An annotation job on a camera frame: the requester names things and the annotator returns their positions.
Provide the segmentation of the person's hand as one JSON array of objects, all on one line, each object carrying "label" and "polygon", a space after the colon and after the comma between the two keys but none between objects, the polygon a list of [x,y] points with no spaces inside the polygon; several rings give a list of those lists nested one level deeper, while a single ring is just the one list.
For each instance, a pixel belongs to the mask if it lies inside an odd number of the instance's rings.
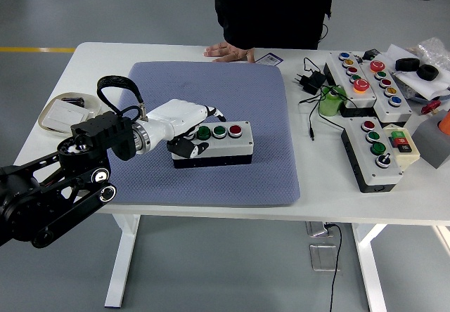
[{"label": "person's hand", "polygon": [[232,63],[237,61],[246,61],[255,63],[255,49],[241,49],[223,41],[205,48],[203,56],[213,58],[214,62]]}]

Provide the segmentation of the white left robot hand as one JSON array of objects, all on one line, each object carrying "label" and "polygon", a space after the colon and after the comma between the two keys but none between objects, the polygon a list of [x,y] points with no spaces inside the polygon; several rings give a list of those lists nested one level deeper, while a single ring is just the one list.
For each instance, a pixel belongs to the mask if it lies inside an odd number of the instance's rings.
[{"label": "white left robot hand", "polygon": [[185,100],[172,99],[151,110],[147,120],[141,123],[147,138],[144,139],[147,151],[154,149],[159,142],[166,141],[167,149],[184,158],[194,158],[202,154],[207,143],[192,143],[188,137],[196,133],[208,117],[214,116],[225,122],[223,113],[215,107],[199,105]]}]

